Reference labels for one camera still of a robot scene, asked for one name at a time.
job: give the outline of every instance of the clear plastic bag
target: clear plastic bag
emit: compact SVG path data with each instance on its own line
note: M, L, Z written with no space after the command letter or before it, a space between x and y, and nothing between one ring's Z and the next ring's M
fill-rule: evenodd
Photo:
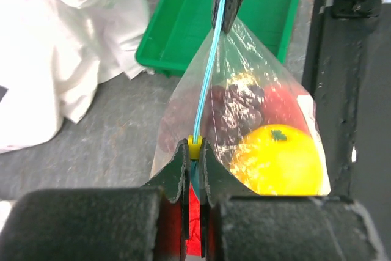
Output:
M212 38L210 32L167 105L151 176L193 132ZM258 194L330 192L312 97L239 19L220 36L200 134L216 158Z

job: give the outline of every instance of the yellow fruit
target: yellow fruit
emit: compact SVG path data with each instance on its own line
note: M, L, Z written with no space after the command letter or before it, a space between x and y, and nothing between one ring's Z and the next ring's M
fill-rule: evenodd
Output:
M314 196L323 179L313 139L287 125L265 125L243 138L230 171L261 195Z

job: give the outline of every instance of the gray floor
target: gray floor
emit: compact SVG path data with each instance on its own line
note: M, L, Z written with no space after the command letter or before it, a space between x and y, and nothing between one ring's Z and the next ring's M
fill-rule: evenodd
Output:
M158 0L148 0L151 10ZM286 66L301 79L313 0L300 0ZM140 186L148 180L158 125L178 78L120 75L98 88L78 125L46 144L0 155L0 199L40 188Z

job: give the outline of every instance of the red object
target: red object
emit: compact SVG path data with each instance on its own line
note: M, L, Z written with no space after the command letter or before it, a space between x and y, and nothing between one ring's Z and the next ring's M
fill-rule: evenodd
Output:
M289 125L310 135L304 115L296 99L296 95L299 94L298 90L301 88L295 88L297 89L290 89L289 85L272 84L263 89L265 99L262 104L262 111L265 124Z
M190 239L186 241L186 253L201 256L200 201L190 187Z

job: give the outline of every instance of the red cloth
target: red cloth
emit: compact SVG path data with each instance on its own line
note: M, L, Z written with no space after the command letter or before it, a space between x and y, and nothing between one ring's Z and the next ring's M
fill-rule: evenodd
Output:
M190 239L186 241L186 253L192 256L201 256L201 225L200 225L200 201L193 187L190 187Z

